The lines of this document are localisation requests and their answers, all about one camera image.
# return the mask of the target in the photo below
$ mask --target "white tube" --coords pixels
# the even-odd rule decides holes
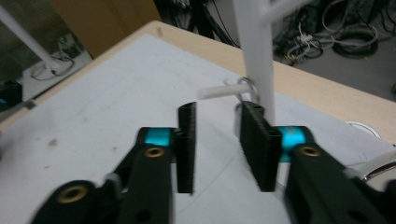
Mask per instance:
[[[31,49],[51,69],[59,68],[51,56],[12,18],[11,15],[0,5],[0,21],[8,27],[29,49]]]
[[[252,89],[247,84],[212,87],[199,90],[198,99],[204,100],[220,96],[236,95],[251,91]]]
[[[273,48],[271,23],[262,24],[262,10],[269,0],[233,0],[239,39],[244,53],[247,77],[260,95],[265,118],[275,125]]]
[[[262,24],[272,23],[292,12],[298,6],[303,5],[311,0],[278,0],[273,6],[262,10]]]

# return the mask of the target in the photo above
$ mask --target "white table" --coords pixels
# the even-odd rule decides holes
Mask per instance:
[[[196,101],[197,90],[238,78],[153,36],[127,41],[0,125],[0,223],[28,222],[64,182],[100,184],[140,127],[176,127],[177,108]],[[196,193],[176,195],[177,223],[289,223],[278,194],[260,193],[250,174],[233,135],[236,103],[234,97],[198,103]],[[276,95],[276,113],[278,125],[310,127],[347,165],[393,150],[391,143],[283,94]],[[282,168],[279,182],[286,172]]]

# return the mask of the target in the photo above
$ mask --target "table surface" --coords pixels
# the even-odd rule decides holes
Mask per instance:
[[[150,36],[140,38],[146,34],[177,48],[162,45],[157,38]],[[4,197],[0,207],[10,210],[7,217],[2,218],[15,220],[14,212],[18,212],[23,214],[20,220],[25,220],[52,189],[69,180],[82,178],[100,183],[104,174],[126,153],[134,140],[131,136],[138,127],[174,126],[175,108],[194,101],[196,90],[219,85],[225,77],[244,75],[241,55],[240,49],[160,22],[152,22],[36,99],[35,104],[38,106],[32,111],[23,109],[0,124],[3,132],[0,139],[3,156],[0,163],[0,195]],[[234,73],[211,65],[202,58]],[[281,93],[276,94],[278,106],[287,105],[278,110],[279,117],[283,119],[280,125],[290,124],[291,120],[297,119],[298,123],[304,125],[306,118],[312,119],[312,123],[307,126],[318,126],[313,127],[314,133],[320,133],[318,142],[321,145],[323,143],[322,146],[337,149],[339,153],[335,154],[338,159],[347,159],[347,153],[350,159],[356,155],[361,155],[363,159],[366,156],[372,158],[381,153],[380,148],[384,148],[384,151],[393,150],[391,144],[360,133],[337,119],[367,123],[384,138],[395,142],[394,131],[387,129],[387,125],[395,123],[392,116],[392,111],[395,112],[394,103],[283,64],[275,63],[275,72],[276,90]],[[252,184],[254,181],[249,175],[237,138],[230,133],[233,126],[233,113],[230,111],[235,103],[234,97],[199,102],[197,194],[192,198],[176,196],[180,223],[190,223],[182,220],[194,220],[197,217],[228,218],[228,223],[240,223],[238,218],[260,219],[261,211],[273,213],[274,217],[271,218],[277,223],[288,223],[285,211],[276,209],[282,206],[276,196],[260,194]],[[326,118],[325,114],[306,105],[337,119]],[[343,151],[345,146],[350,145],[353,147],[346,148],[351,150]],[[364,153],[353,150],[360,148],[367,150]],[[28,190],[32,188],[35,188],[35,194]],[[21,199],[28,203],[21,206]],[[231,214],[240,208],[240,204],[234,202],[242,202],[241,199],[244,199],[242,207],[247,209],[244,213],[246,217],[221,215],[221,212]],[[248,211],[255,215],[248,216]],[[224,222],[224,219],[201,223],[220,222]]]
[[[96,58],[85,69],[35,100],[35,103],[40,104],[46,101],[55,92],[70,85],[75,79],[84,76],[85,73],[123,49],[124,46],[145,34],[159,37],[165,42],[220,65],[236,74],[246,75],[241,49],[177,29],[162,22],[153,21]],[[314,76],[282,63],[274,62],[274,71],[275,89],[277,92],[305,105],[312,106],[337,119],[354,120],[367,124],[378,131],[382,138],[396,143],[396,129],[394,128],[396,127],[396,104],[394,102]],[[0,130],[9,127],[27,112],[27,109],[23,109],[5,120],[0,124]]]

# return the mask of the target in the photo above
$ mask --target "screw hole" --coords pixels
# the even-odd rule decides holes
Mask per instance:
[[[356,210],[349,210],[347,211],[347,214],[352,217],[354,220],[359,221],[361,223],[367,223],[368,218],[366,215],[364,215],[362,212],[360,211],[356,211]]]
[[[152,147],[146,150],[145,155],[150,158],[161,157],[165,151],[159,147]]]
[[[87,195],[88,189],[84,185],[77,185],[65,189],[58,196],[59,203],[74,203]]]
[[[138,222],[147,222],[151,219],[151,213],[149,210],[141,210],[139,211],[136,216],[134,216],[136,221]]]
[[[320,156],[320,151],[318,151],[317,149],[312,148],[312,147],[302,147],[300,149],[300,151],[305,156],[309,156],[309,157],[318,157],[318,156]]]

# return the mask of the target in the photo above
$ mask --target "white pole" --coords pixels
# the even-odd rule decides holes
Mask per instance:
[[[270,10],[270,6],[269,0],[233,0],[247,77],[259,92],[265,118],[275,125],[271,22],[261,20],[262,13]]]
[[[0,21],[8,27],[29,49],[31,49],[52,70],[59,68],[51,56],[12,18],[11,15],[0,5]]]

